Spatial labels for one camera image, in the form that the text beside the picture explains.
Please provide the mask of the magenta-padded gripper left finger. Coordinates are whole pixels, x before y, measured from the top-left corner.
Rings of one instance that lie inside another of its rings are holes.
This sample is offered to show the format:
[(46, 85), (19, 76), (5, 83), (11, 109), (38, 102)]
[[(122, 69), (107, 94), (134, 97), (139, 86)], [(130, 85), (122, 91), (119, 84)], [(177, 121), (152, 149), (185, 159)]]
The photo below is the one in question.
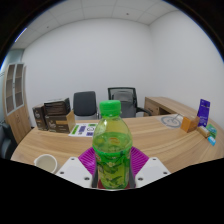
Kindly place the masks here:
[(56, 175), (84, 188), (96, 188), (98, 171), (94, 150), (89, 148), (79, 157), (70, 157)]

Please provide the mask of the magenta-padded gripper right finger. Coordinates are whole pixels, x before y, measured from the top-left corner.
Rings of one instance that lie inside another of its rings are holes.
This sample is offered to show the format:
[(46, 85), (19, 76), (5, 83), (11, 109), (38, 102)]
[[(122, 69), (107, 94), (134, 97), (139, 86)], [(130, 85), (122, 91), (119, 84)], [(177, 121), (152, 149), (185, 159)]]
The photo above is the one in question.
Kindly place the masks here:
[(157, 157), (148, 157), (133, 147), (130, 154), (129, 185), (140, 188), (170, 175), (170, 171)]

